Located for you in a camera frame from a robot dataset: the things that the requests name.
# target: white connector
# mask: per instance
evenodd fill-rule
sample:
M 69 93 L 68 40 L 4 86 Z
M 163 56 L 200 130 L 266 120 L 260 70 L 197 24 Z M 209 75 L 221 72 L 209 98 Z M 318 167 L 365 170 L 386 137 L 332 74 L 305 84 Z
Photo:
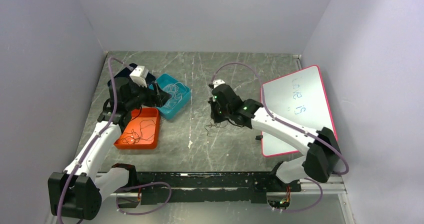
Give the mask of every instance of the white connector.
M 147 87 L 146 77 L 149 73 L 149 70 L 145 68 L 144 65 L 138 65 L 132 72 L 129 74 L 129 77 L 133 82 L 142 87 Z
M 219 86 L 221 84 L 225 84 L 225 81 L 223 81 L 221 79 L 216 79 L 216 80 L 213 81 L 213 88 L 217 88 L 217 86 Z

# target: black mounting rail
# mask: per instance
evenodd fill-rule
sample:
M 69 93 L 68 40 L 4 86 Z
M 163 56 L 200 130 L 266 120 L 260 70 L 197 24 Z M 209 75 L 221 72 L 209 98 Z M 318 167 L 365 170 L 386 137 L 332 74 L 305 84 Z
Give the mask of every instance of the black mounting rail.
M 267 193 L 300 192 L 299 180 L 282 183 L 269 171 L 239 172 L 137 172 L 141 184 L 166 182 L 172 187 L 170 203 L 237 202 L 267 203 Z M 156 185 L 141 190 L 140 205 L 163 203 L 169 195 L 165 186 Z

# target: black wire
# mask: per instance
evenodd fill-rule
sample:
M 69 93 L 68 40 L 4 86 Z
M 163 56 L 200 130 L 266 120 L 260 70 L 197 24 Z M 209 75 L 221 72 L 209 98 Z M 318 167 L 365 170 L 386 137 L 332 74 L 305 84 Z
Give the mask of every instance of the black wire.
M 206 136 L 207 137 L 212 137 L 211 135 L 209 135 L 209 130 L 206 128 L 206 127 L 208 127 L 208 128 L 212 128 L 212 127 L 215 127 L 215 128 L 225 128 L 227 125 L 228 125 L 228 122 L 226 123 L 226 125 L 225 126 L 221 126 L 221 123 L 222 122 L 219 122 L 219 123 L 212 123 L 212 119 L 210 119 L 209 120 L 209 123 L 210 124 L 206 124 L 206 125 L 204 125 L 204 129 L 207 131 L 207 133 L 206 133 Z
M 142 113 L 142 108 L 140 107 L 140 110 L 138 111 L 138 114 L 136 116 L 134 116 L 133 118 L 131 118 L 131 120 L 129 120 L 129 121 L 131 122 L 132 120 L 138 118 L 141 113 Z
M 148 125 L 146 125 L 146 126 L 144 126 L 144 127 L 142 127 L 142 123 L 143 122 L 148 122 L 148 121 L 151 121 L 153 124 L 148 124 Z M 151 136 L 149 136 L 149 138 L 143 138 L 143 129 L 144 128 L 147 128 L 147 127 L 149 127 L 149 126 L 155 126 L 156 125 L 156 123 L 155 123 L 155 121 L 153 121 L 152 119 L 147 119 L 147 120 L 142 120 L 142 121 L 140 121 L 140 123 L 139 123 L 139 126 L 140 126 L 140 134 L 138 134 L 137 132 L 135 132 L 134 131 L 134 129 L 131 129 L 131 131 L 126 131 L 126 132 L 123 132 L 122 133 L 122 135 L 121 136 L 124 136 L 124 134 L 127 134 L 127 136 L 126 137 L 123 137 L 123 138 L 120 138 L 120 139 L 118 139 L 119 141 L 121 141 L 122 143 L 124 143 L 124 144 L 129 144 L 129 145 L 134 145 L 134 144 L 137 144 L 137 143 L 139 143 L 141 140 L 144 140 L 144 141 L 150 141 L 150 139 L 153 137 L 153 136 L 155 136 L 155 133 L 153 133 Z

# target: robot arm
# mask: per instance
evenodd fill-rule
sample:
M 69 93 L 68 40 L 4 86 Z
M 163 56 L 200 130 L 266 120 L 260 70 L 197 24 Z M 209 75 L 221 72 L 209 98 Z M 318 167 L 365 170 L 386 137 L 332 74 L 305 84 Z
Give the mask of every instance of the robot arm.
M 146 77 L 148 70 L 136 66 L 131 73 L 118 73 L 115 78 L 116 99 L 114 99 L 112 85 L 109 86 L 110 99 L 106 100 L 103 110 L 97 119 L 97 124 L 88 142 L 63 172 L 54 172 L 48 179 L 50 208 L 53 215 L 58 213 L 60 196 L 65 182 L 76 165 L 79 168 L 73 175 L 69 188 L 65 191 L 62 206 L 62 216 L 92 220 L 99 212 L 102 201 L 117 189 L 138 185 L 135 167 L 128 164 L 115 164 L 110 171 L 101 177 L 96 177 L 106 154 L 118 140 L 131 120 L 131 111 L 148 107 L 162 107 L 171 95 L 152 82 L 153 89 L 148 88 Z M 107 129 L 100 134 L 113 113 L 113 106 L 117 104 L 116 112 Z M 90 150 L 89 143 L 95 142 Z
M 242 99 L 223 80 L 214 80 L 210 85 L 212 97 L 209 99 L 211 118 L 215 123 L 234 122 L 239 126 L 260 130 L 285 141 L 300 151 L 303 156 L 279 163 L 274 169 L 276 177 L 283 183 L 310 177 L 318 182 L 326 183 L 333 172 L 339 157 L 314 138 L 301 133 L 283 122 L 314 134 L 340 151 L 334 133 L 326 127 L 316 130 L 299 125 L 271 111 L 274 119 L 265 110 L 262 103 L 253 99 Z

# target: white wall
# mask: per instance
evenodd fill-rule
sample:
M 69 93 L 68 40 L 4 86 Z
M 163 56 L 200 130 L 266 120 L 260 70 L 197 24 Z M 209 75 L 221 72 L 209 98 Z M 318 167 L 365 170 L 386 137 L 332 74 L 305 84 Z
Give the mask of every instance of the white wall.
M 0 0 L 0 216 L 41 224 L 77 149 L 104 58 L 78 0 Z
M 105 50 L 301 53 L 330 0 L 80 0 Z
M 424 223 L 424 0 L 331 0 L 303 52 L 319 65 L 358 224 Z

